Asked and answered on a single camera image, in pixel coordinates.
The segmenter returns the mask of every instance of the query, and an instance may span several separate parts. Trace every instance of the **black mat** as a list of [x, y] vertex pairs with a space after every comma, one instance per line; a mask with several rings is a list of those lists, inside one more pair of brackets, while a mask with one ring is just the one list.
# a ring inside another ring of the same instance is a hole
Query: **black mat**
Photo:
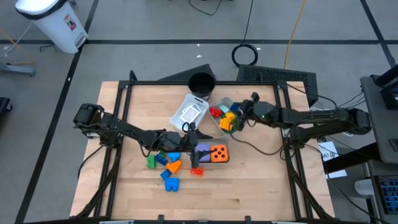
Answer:
[[308, 104], [312, 106], [318, 101], [317, 75], [312, 72], [300, 72], [278, 68], [267, 68], [253, 65], [241, 65], [236, 81], [301, 81], [307, 93]]

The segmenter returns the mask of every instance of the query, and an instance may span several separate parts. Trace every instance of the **table leg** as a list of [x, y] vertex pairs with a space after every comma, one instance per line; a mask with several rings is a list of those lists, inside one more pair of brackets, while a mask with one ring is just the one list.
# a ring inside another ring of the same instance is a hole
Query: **table leg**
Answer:
[[324, 163], [323, 168], [325, 172], [332, 173], [362, 164], [370, 159], [380, 160], [379, 148], [375, 142], [342, 156], [330, 159]]

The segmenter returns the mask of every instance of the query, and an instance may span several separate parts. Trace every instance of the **red toy block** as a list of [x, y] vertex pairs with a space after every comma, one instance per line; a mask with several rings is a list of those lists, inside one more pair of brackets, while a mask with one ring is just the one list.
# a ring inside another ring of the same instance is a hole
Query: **red toy block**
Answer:
[[203, 175], [205, 175], [205, 170], [200, 168], [191, 169], [191, 174], [203, 177]]
[[222, 112], [220, 109], [218, 109], [218, 108], [210, 108], [210, 114], [211, 114], [213, 117], [215, 117], [215, 118], [220, 117], [222, 113], [223, 113], [223, 112]]

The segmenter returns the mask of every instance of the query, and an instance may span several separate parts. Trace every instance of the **trash can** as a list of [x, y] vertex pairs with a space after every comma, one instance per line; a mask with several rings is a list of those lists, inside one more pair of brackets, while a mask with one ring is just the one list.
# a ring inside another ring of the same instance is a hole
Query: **trash can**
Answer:
[[15, 8], [32, 20], [63, 52], [78, 52], [88, 38], [67, 0], [18, 0]]

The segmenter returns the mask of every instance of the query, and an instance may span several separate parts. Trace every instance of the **black metal frame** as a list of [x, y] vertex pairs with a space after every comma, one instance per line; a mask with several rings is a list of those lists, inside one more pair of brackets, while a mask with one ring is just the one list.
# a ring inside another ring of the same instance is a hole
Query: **black metal frame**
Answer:
[[[137, 78], [134, 74], [134, 72], [130, 71], [130, 80], [128, 81], [119, 81], [118, 85], [118, 92], [116, 95], [116, 101], [114, 104], [114, 110], [113, 110], [113, 115], [117, 116], [119, 114], [119, 108], [121, 105], [121, 98], [122, 98], [122, 93], [125, 88], [127, 88], [127, 94], [126, 94], [126, 100], [124, 102], [124, 109], [123, 109], [123, 116], [122, 120], [126, 121], [127, 116], [128, 116], [128, 111], [129, 111], [129, 104], [131, 100], [131, 93], [132, 93], [132, 87], [134, 85], [186, 85], [186, 82], [160, 82], [160, 81], [137, 81]], [[280, 101], [280, 95], [279, 95], [279, 89], [283, 90], [284, 93], [284, 100], [286, 104], [286, 108], [291, 108], [290, 104], [290, 98], [289, 98], [289, 92], [287, 85], [284, 86], [279, 86], [277, 82], [267, 82], [267, 81], [262, 81], [260, 80], [259, 82], [229, 82], [229, 81], [218, 81], [217, 85], [266, 85], [266, 86], [272, 86], [274, 89], [274, 94], [275, 94], [275, 102], [277, 106], [282, 106], [281, 101]], [[282, 136], [282, 141], [284, 140], [284, 135], [281, 130], [281, 136]], [[90, 223], [99, 223], [103, 221], [115, 221], [111, 219], [112, 215], [112, 209], [113, 209], [113, 202], [114, 202], [114, 195], [116, 193], [116, 184], [117, 184], [117, 179], [118, 179], [118, 170], [119, 170], [119, 165], [120, 165], [120, 158], [121, 158], [121, 151], [123, 148], [123, 137], [120, 139], [120, 146], [117, 147], [116, 150], [116, 156], [115, 156], [115, 161], [114, 163], [116, 164], [116, 175], [113, 177], [111, 183], [110, 183], [110, 190], [109, 190], [109, 197], [107, 201], [107, 206], [106, 206], [106, 213], [105, 216], [100, 216], [100, 211], [101, 211], [101, 204], [102, 204], [102, 197], [98, 199], [93, 217], [72, 217], [69, 220], [54, 220], [54, 221], [47, 221], [47, 222], [35, 222], [35, 223], [84, 223], [84, 224], [90, 224]], [[108, 174], [108, 167], [109, 163], [111, 160], [111, 154], [112, 150], [110, 148], [106, 149], [106, 154], [104, 157], [104, 164], [103, 164], [103, 169], [101, 173], [101, 179], [100, 179], [100, 185], [105, 182], [105, 178]], [[285, 157], [288, 158], [290, 157], [290, 149], [285, 148]], [[296, 157], [296, 163], [297, 163], [297, 170], [300, 176], [300, 180], [304, 183], [304, 186], [307, 186], [306, 180], [305, 180], [305, 171], [303, 168], [303, 162], [301, 158], [301, 153], [299, 149], [294, 149], [295, 150], [295, 157]], [[289, 159], [286, 159], [286, 165], [289, 168], [289, 163], [292, 161]], [[340, 223], [340, 224], [349, 224], [349, 223], [355, 223], [355, 222], [344, 222], [344, 221], [338, 221], [338, 220], [327, 220], [327, 219], [316, 219], [313, 218], [312, 214], [312, 207], [308, 201], [307, 198], [303, 197], [304, 203], [305, 203], [305, 211], [306, 211], [306, 218], [301, 217], [300, 213], [300, 205], [299, 205], [299, 199], [297, 195], [297, 189], [296, 189], [296, 183], [294, 182], [293, 178], [289, 175], [289, 185], [290, 185], [290, 193], [292, 196], [292, 204], [294, 208], [294, 215], [295, 215], [295, 220], [292, 222], [303, 222], [303, 223]], [[245, 221], [211, 221], [211, 220], [206, 220], [206, 221], [193, 221], [193, 220], [164, 220], [163, 215], [159, 215], [158, 220], [134, 220], [133, 223], [135, 224], [163, 224], [163, 223], [169, 223], [169, 224], [181, 224], [181, 223], [205, 223], [205, 224], [227, 224], [227, 223], [233, 223], [233, 224], [251, 224], [251, 223], [258, 223], [258, 224], [266, 224], [266, 223], [272, 223], [272, 221], [251, 221], [250, 216], [245, 217]]]

